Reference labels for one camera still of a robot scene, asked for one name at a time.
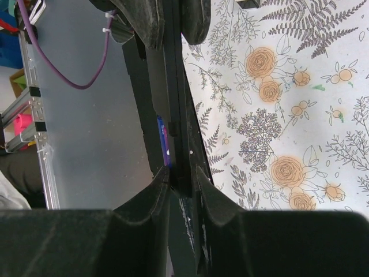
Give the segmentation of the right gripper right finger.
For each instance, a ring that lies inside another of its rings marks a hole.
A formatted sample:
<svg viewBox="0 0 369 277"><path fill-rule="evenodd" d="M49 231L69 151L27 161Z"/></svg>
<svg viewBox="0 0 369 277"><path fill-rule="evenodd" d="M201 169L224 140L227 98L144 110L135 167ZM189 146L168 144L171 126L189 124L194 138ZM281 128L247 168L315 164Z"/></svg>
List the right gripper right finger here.
<svg viewBox="0 0 369 277"><path fill-rule="evenodd" d="M368 221L354 212L248 211L193 171L201 276L367 276Z"/></svg>

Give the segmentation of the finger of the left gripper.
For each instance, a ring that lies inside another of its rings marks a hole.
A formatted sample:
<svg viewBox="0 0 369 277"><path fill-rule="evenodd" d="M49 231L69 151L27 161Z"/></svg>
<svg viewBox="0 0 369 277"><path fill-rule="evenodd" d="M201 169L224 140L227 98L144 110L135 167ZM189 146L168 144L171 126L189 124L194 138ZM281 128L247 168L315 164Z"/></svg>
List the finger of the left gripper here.
<svg viewBox="0 0 369 277"><path fill-rule="evenodd" d="M180 2L181 32L189 45L204 42L210 28L211 0Z"/></svg>
<svg viewBox="0 0 369 277"><path fill-rule="evenodd" d="M103 12L116 10L124 15L138 34L145 47L158 50L164 34L163 1L158 0L110 0L90 1Z"/></svg>

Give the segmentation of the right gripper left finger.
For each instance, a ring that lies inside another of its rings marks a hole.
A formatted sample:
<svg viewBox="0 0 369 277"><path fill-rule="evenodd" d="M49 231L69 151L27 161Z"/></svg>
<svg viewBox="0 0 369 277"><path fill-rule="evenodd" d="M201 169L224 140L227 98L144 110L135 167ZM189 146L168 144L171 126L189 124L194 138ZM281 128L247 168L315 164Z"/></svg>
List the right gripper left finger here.
<svg viewBox="0 0 369 277"><path fill-rule="evenodd" d="M2 276L165 276L170 174L115 210L1 212Z"/></svg>

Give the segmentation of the blue purple battery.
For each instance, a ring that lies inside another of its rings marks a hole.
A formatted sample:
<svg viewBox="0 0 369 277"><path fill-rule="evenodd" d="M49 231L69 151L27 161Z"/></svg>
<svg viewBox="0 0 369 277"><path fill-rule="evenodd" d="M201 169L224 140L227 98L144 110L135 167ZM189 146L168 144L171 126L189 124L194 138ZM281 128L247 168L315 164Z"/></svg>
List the blue purple battery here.
<svg viewBox="0 0 369 277"><path fill-rule="evenodd" d="M167 130L160 116L157 116L157 124L158 124L158 129L159 129L159 136L160 136L161 150L162 150L163 159L164 159L164 165L171 167Z"/></svg>

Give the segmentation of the plain black remote control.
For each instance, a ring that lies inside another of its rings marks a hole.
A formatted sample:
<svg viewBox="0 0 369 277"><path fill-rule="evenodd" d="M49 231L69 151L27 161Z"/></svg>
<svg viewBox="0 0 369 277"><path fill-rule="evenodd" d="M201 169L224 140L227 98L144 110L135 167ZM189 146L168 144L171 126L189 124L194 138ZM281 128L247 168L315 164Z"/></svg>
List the plain black remote control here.
<svg viewBox="0 0 369 277"><path fill-rule="evenodd" d="M182 59L180 2L163 1L162 47L146 49L152 102L164 122L171 159L170 184L179 198L191 197L191 167L185 71Z"/></svg>

